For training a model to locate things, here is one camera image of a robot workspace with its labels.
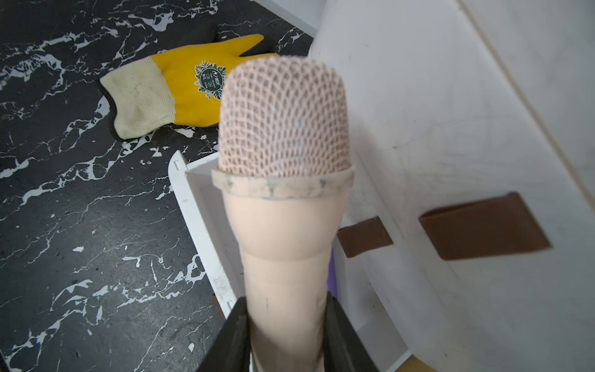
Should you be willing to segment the beige microphone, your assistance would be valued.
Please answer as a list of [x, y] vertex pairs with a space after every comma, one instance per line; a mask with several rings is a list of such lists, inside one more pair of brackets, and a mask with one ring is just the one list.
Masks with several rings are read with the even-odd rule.
[[240, 247], [256, 368], [313, 371], [355, 175], [343, 81], [306, 57], [245, 62], [223, 89], [218, 138], [212, 181]]

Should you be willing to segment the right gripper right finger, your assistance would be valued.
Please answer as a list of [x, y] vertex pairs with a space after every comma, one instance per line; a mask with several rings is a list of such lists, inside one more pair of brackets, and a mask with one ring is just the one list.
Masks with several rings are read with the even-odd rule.
[[339, 301], [329, 292], [323, 336], [324, 371], [378, 372]]

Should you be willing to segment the white drawer cabinet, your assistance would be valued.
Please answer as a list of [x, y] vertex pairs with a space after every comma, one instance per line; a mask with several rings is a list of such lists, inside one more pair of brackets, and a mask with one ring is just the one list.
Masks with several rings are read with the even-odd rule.
[[[310, 54], [342, 75], [356, 181], [343, 224], [392, 245], [335, 254], [382, 371], [594, 369], [592, 1], [329, 1]], [[424, 212], [518, 193], [543, 250], [445, 260]]]

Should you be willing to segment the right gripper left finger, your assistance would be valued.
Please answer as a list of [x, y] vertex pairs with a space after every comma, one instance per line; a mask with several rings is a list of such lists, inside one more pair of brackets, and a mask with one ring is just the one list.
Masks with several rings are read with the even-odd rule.
[[197, 372], [250, 371], [249, 316], [245, 297], [235, 303]]

